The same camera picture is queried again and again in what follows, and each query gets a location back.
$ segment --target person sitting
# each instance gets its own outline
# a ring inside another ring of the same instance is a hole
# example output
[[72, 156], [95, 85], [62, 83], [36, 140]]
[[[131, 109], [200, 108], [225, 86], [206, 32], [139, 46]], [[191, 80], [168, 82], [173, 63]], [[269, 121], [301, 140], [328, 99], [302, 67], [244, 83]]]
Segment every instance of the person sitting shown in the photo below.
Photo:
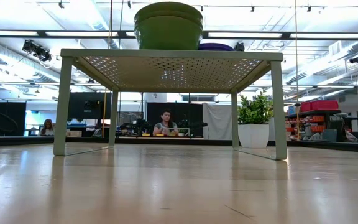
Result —
[[179, 131], [174, 128], [178, 128], [175, 122], [171, 121], [171, 111], [164, 110], [161, 114], [161, 122], [154, 126], [153, 135], [163, 134], [164, 136], [178, 136]]
[[38, 136], [54, 136], [55, 131], [53, 130], [52, 120], [46, 119], [44, 121], [44, 126], [42, 127], [41, 131], [38, 133]]

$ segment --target spotlight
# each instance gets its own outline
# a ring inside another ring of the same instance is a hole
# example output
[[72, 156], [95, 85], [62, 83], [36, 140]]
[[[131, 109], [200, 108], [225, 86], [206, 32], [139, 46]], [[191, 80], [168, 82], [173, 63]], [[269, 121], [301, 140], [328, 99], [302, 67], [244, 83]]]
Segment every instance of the spotlight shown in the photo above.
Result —
[[358, 63], [358, 57], [349, 59], [350, 63]]
[[24, 41], [24, 44], [23, 44], [23, 48], [22, 50], [25, 52], [25, 53], [28, 53], [28, 54], [31, 54], [31, 53], [34, 53], [36, 48], [38, 46], [35, 45], [31, 40], [25, 40]]
[[244, 47], [244, 43], [237, 43], [236, 46], [234, 46], [234, 50], [236, 50], [236, 51], [245, 51], [246, 48]]
[[63, 6], [63, 0], [60, 0], [60, 2], [59, 2], [59, 7], [60, 7], [60, 9], [64, 9], [65, 7]]
[[52, 59], [52, 56], [49, 53], [49, 49], [43, 49], [41, 47], [37, 47], [35, 49], [33, 56], [38, 57], [41, 62], [51, 61]]

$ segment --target green bowl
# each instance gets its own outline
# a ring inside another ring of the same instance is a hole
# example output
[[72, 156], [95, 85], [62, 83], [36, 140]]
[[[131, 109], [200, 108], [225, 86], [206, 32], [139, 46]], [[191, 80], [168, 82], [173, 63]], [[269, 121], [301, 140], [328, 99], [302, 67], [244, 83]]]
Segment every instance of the green bowl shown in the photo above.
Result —
[[135, 26], [140, 49], [197, 50], [203, 37], [202, 28], [177, 16], [156, 16]]
[[[193, 6], [189, 6], [187, 4], [179, 3], [179, 2], [158, 2], [149, 4], [148, 6], [140, 9], [135, 15], [135, 22], [142, 22], [143, 19], [150, 18], [148, 16], [150, 13], [153, 14], [157, 11], [175, 11], [175, 12], [183, 12], [188, 16], [192, 17], [191, 21], [197, 21], [196, 24], [203, 23], [203, 15], [195, 9]], [[165, 14], [158, 16], [177, 16], [173, 14]]]
[[201, 28], [203, 28], [203, 22], [202, 20], [196, 19], [194, 16], [187, 12], [180, 12], [180, 11], [154, 11], [149, 13], [140, 14], [137, 17], [137, 20], [135, 20], [135, 26], [137, 26], [140, 22], [144, 21], [145, 19], [156, 17], [156, 16], [177, 16], [184, 19], [188, 19], [191, 22], [194, 22], [195, 24], [199, 25]]

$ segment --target red bin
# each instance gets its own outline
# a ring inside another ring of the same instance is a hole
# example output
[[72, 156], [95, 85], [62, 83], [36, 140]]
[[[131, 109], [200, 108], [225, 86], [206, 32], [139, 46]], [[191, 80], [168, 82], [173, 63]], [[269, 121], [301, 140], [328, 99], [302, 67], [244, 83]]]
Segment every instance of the red bin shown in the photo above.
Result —
[[336, 100], [315, 100], [301, 104], [301, 111], [311, 110], [338, 110], [339, 104]]

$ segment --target table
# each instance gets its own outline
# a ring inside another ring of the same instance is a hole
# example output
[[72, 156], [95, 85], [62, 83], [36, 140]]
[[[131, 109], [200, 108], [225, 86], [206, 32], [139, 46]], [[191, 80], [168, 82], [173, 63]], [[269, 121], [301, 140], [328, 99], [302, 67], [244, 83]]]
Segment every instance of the table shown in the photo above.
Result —
[[[120, 91], [231, 94], [233, 148], [239, 147], [237, 93], [272, 71], [276, 155], [286, 159], [281, 53], [197, 50], [62, 49], [53, 153], [65, 153], [72, 65], [112, 90], [111, 126], [116, 126]], [[109, 146], [114, 147], [114, 132]]]

